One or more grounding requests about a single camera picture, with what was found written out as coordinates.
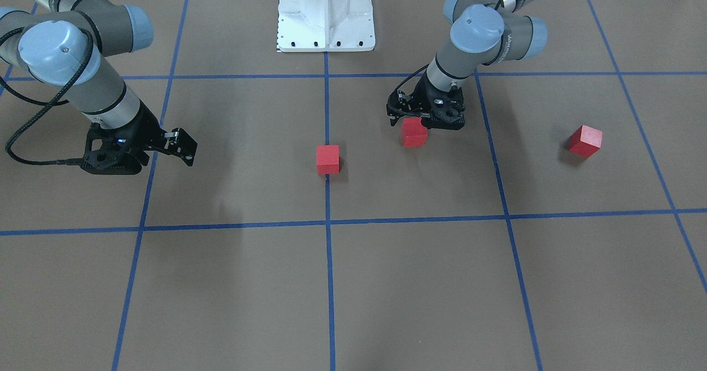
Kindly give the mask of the red block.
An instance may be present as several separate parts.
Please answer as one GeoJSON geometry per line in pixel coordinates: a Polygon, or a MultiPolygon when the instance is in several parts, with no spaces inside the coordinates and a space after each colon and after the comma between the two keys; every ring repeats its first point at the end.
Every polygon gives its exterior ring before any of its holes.
{"type": "Polygon", "coordinates": [[[603,145],[603,132],[589,125],[581,125],[570,137],[568,151],[589,158],[603,145]]]}
{"type": "Polygon", "coordinates": [[[339,174],[341,170],[339,145],[316,147],[316,172],[320,175],[339,174]]]}
{"type": "Polygon", "coordinates": [[[407,118],[403,120],[401,141],[403,147],[422,147],[426,145],[428,130],[422,124],[422,118],[407,118]]]}

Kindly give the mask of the brown paper table mat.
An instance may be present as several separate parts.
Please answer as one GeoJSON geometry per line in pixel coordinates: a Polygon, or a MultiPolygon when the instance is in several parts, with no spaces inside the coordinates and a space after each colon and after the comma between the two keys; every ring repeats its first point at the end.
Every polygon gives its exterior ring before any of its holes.
{"type": "Polygon", "coordinates": [[[419,148],[384,107],[444,0],[373,0],[374,51],[332,54],[276,52],[277,0],[111,1],[156,27],[111,64],[196,161],[2,154],[3,370],[705,369],[705,0],[527,4],[545,51],[419,148]]]}

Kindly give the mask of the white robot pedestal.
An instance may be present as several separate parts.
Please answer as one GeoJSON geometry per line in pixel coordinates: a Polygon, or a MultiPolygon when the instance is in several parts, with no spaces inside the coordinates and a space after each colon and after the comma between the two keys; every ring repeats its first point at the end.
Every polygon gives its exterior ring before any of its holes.
{"type": "Polygon", "coordinates": [[[278,0],[279,52],[365,52],[376,47],[373,0],[278,0]]]}

